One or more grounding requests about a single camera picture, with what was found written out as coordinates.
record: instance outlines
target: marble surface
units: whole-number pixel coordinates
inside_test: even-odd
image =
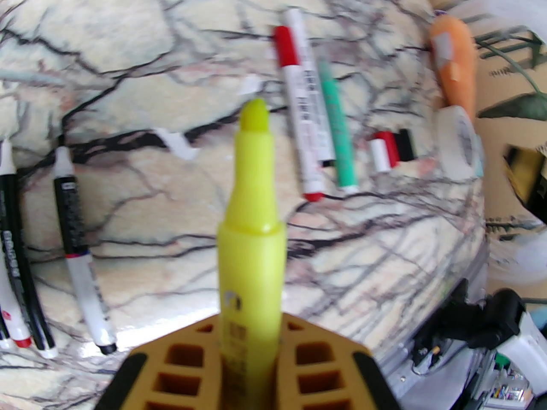
[[[272,26],[303,8],[332,60],[361,192],[299,194]],[[12,135],[39,295],[60,357],[0,355],[2,410],[88,410],[127,350],[218,310],[215,227],[232,185],[232,138],[257,90],[276,133],[289,225],[285,310],[381,357],[435,307],[484,236],[480,180],[436,162],[439,95],[427,0],[0,0],[0,135]],[[375,174],[366,139],[410,127],[420,160]],[[180,157],[155,128],[197,151]],[[61,256],[51,139],[63,130],[120,353],[102,357]]]

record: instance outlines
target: green leaf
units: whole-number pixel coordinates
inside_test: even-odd
[[[532,70],[534,70],[537,64],[539,64],[539,59],[541,58],[541,46],[543,45],[543,43],[541,42],[541,39],[539,39],[537,35],[533,32],[532,39],[534,40],[534,42],[530,45],[530,48],[532,49],[532,59],[530,60],[530,65],[532,67]]]
[[[547,94],[543,92],[523,94],[479,112],[480,119],[501,117],[547,121]]]

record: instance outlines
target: orange plush toy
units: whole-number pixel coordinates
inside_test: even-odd
[[[475,41],[469,27],[451,15],[435,18],[429,31],[435,64],[450,106],[463,107],[475,121]]]

